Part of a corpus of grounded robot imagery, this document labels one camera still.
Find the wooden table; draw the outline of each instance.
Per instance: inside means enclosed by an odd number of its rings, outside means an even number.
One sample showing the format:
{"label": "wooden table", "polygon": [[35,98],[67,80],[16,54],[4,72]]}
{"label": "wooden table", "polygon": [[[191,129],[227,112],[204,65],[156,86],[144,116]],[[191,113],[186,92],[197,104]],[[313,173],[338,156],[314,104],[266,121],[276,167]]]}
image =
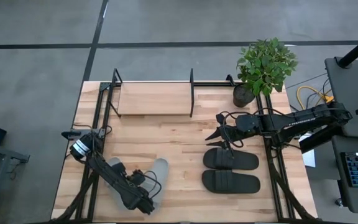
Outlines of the wooden table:
{"label": "wooden table", "polygon": [[[76,124],[91,125],[100,82],[85,82],[75,115]],[[120,88],[115,88],[113,104],[117,106]],[[271,94],[273,107],[290,113],[285,90]],[[270,176],[267,168],[262,137],[244,140],[238,150],[253,153],[259,158],[256,170],[234,172],[255,175],[261,188],[256,194],[213,194],[201,182],[203,155],[211,148],[204,139],[218,125],[215,115],[222,111],[257,110],[254,100],[245,108],[236,108],[232,103],[231,87],[195,87],[193,117],[189,116],[122,116],[113,111],[109,116],[112,133],[106,137],[104,157],[119,157],[127,172],[134,169],[146,171],[156,158],[163,157],[170,164],[167,188],[160,210],[148,216],[140,211],[117,209],[104,180],[99,180],[94,222],[275,222],[277,216],[273,203]],[[290,188],[307,209],[316,217],[306,169],[299,149],[286,148],[283,157]],[[69,157],[63,166],[62,176],[53,208],[52,218],[58,217],[70,204],[81,184],[83,165]],[[286,205],[283,193],[280,198],[283,211]]]}

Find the desk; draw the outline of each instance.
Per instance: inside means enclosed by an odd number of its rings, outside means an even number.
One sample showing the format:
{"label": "desk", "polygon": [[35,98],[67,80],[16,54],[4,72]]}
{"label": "desk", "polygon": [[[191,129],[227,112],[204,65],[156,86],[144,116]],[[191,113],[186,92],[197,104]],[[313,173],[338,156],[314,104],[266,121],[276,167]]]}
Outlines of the desk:
{"label": "desk", "polygon": [[334,136],[332,141],[339,175],[341,176],[339,188],[341,189],[341,195],[345,196],[342,201],[344,206],[349,207],[350,211],[358,213],[358,187],[350,187],[344,170],[344,162],[341,159],[342,152],[358,152],[358,138]]}
{"label": "desk", "polygon": [[335,58],[327,58],[325,64],[335,100],[342,103],[353,116],[342,127],[343,135],[358,137],[358,60],[352,62],[348,69],[339,67]]}
{"label": "desk", "polygon": [[[91,125],[100,82],[84,82],[76,124]],[[112,103],[118,107],[120,88],[114,88]],[[204,139],[218,125],[215,115],[222,111],[256,111],[253,101],[245,108],[232,103],[232,87],[195,87],[193,117],[189,116],[122,116],[113,111],[109,115],[112,133],[106,136],[104,157],[117,156],[128,172],[151,168],[156,158],[164,157],[170,164],[166,191],[160,210],[150,216],[140,211],[120,211],[110,197],[108,188],[99,180],[94,222],[274,222],[277,221],[270,176],[267,168],[264,142],[255,136],[244,141],[239,150],[254,153],[259,158],[256,170],[235,170],[255,175],[261,188],[256,194],[213,194],[202,182],[203,154],[211,148]],[[290,113],[285,90],[271,95],[273,107]],[[290,188],[307,209],[316,217],[313,196],[303,165],[301,152],[295,148],[283,151]],[[82,178],[83,165],[69,157],[63,166],[52,218],[58,217],[77,194]],[[285,199],[281,192],[283,210]]]}

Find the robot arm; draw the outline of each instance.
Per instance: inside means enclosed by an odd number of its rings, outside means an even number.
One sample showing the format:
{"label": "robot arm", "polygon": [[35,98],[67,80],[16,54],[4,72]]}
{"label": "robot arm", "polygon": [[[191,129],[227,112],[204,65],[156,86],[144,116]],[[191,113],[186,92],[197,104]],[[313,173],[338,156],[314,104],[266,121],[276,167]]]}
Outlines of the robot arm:
{"label": "robot arm", "polygon": [[[222,137],[225,142],[233,143],[255,135],[267,136],[271,138],[273,148],[283,147],[295,136],[302,135],[322,126],[331,128],[333,126],[343,126],[352,115],[343,104],[331,102],[328,105],[318,105],[308,110],[303,110],[290,114],[245,114],[236,118],[236,125],[226,124],[226,118],[217,114],[216,119],[221,125],[206,140]],[[226,147],[225,142],[213,142],[209,145]]]}
{"label": "robot arm", "polygon": [[70,154],[74,159],[80,163],[88,164],[93,171],[73,203],[57,220],[71,217],[76,209],[77,202],[85,196],[87,189],[97,175],[100,175],[120,194],[123,204],[129,210],[138,208],[141,212],[148,215],[154,210],[153,200],[149,197],[149,192],[139,186],[145,180],[143,172],[135,170],[132,175],[127,175],[122,163],[110,166],[99,153],[102,139],[103,137],[91,131],[80,137],[70,146]]}

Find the metal bracket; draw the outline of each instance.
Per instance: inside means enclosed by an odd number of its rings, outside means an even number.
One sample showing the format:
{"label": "metal bracket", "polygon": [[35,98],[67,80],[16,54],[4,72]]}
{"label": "metal bracket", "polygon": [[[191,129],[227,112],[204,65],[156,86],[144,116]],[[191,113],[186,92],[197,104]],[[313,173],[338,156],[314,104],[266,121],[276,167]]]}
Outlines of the metal bracket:
{"label": "metal bracket", "polygon": [[235,86],[235,85],[236,85],[235,81],[233,80],[233,77],[231,77],[230,74],[227,75],[226,81],[229,81],[231,86]]}
{"label": "metal bracket", "polygon": [[190,70],[190,88],[191,88],[190,117],[193,117],[193,110],[194,110],[194,76],[193,76],[193,69]]}
{"label": "metal bracket", "polygon": [[100,83],[99,91],[108,90],[109,87],[110,87],[110,84],[111,84],[111,83],[109,83],[109,82],[102,82],[102,83]]}
{"label": "metal bracket", "polygon": [[81,138],[85,134],[89,134],[91,131],[98,134],[99,138],[104,138],[106,134],[106,130],[104,128],[97,128],[97,129],[71,129],[69,131],[62,132],[62,136],[69,140],[73,141],[76,139]]}

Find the black metal rail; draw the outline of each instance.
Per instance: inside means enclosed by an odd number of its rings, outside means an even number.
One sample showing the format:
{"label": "black metal rail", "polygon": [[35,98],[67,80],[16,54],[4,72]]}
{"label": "black metal rail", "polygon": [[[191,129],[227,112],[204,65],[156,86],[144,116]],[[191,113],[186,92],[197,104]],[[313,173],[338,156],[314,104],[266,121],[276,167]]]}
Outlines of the black metal rail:
{"label": "black metal rail", "polygon": [[190,117],[193,117],[193,110],[194,110],[194,77],[193,77],[193,69],[190,70],[190,88],[191,88]]}
{"label": "black metal rail", "polygon": [[[259,114],[264,114],[264,111],[261,110],[263,108],[263,105],[262,105],[262,100],[260,99],[260,96],[256,97],[256,102],[258,104],[258,110],[260,110]],[[274,167],[274,163],[273,163],[272,151],[268,147],[269,144],[267,141],[268,140],[264,137],[267,166],[268,166],[268,172],[269,172],[269,176],[270,176],[270,183],[272,185],[274,205],[275,205],[275,209],[276,209],[277,219],[280,219],[280,218],[283,218],[283,208],[281,206],[280,193],[278,192],[277,183],[272,177],[272,170],[275,169],[275,167]]]}
{"label": "black metal rail", "polygon": [[[332,45],[357,45],[358,40],[305,40],[282,41],[287,45],[295,46],[332,46]],[[140,43],[97,43],[96,45],[84,44],[0,44],[0,49],[89,49],[93,45],[97,49],[149,49],[169,47],[246,47],[256,41],[237,42],[140,42]]]}
{"label": "black metal rail", "polygon": [[[266,96],[266,105],[268,108],[273,108],[272,101],[270,99],[270,96]],[[285,170],[285,164],[284,164],[284,158],[281,150],[278,150],[277,152],[277,161],[278,161],[278,168],[280,169],[280,175],[282,179],[284,180],[284,183],[289,185],[288,183],[288,177],[287,172]],[[286,203],[287,203],[287,209],[288,209],[288,216],[290,218],[295,218],[295,211],[293,209],[293,206],[291,204],[291,201],[288,197],[285,197]]]}
{"label": "black metal rail", "polygon": [[[104,95],[104,92],[106,90],[108,90],[108,98],[107,98],[107,101],[106,101],[106,107],[104,109],[103,124],[102,124],[102,127],[101,127],[104,130],[107,130],[107,125],[108,125],[108,121],[109,121],[109,114],[110,114],[110,105],[111,105],[112,93],[113,93],[114,87],[116,86],[116,82],[117,82],[117,78],[116,78],[115,75],[113,75],[112,76],[112,81],[110,83],[100,83],[98,99],[97,99],[97,102],[96,102],[96,108],[95,108],[93,122],[92,122],[92,128],[94,128],[94,129],[98,128],[103,95]],[[103,139],[103,143],[102,143],[100,153],[103,153],[105,140],[106,140],[106,138]],[[82,177],[82,180],[81,180],[81,189],[84,187],[86,181],[88,180],[89,174],[90,174],[89,165],[85,164],[84,171],[83,171],[83,177]],[[93,182],[93,184],[92,184],[91,197],[90,197],[90,200],[89,200],[89,207],[88,207],[88,213],[87,213],[87,218],[88,219],[93,218],[94,205],[96,203],[96,194],[97,194],[97,191],[98,191],[98,183],[99,183],[99,177],[97,177],[95,179],[95,181]],[[77,207],[76,213],[75,213],[75,219],[81,219],[82,218],[83,207],[84,207],[84,199],[81,200],[79,202],[79,204],[78,204],[78,207]]]}

